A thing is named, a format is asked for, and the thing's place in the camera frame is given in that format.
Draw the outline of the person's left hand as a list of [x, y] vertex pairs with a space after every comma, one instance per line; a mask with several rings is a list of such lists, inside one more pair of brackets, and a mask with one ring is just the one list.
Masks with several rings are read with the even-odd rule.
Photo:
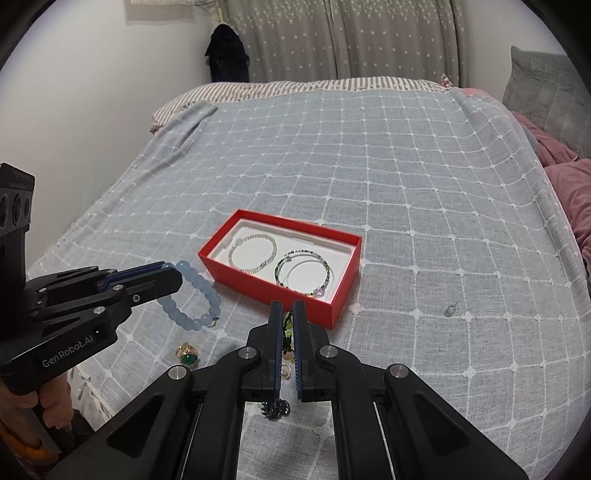
[[25, 395], [1, 382], [1, 439], [23, 464], [45, 467], [74, 445], [71, 388], [62, 374]]

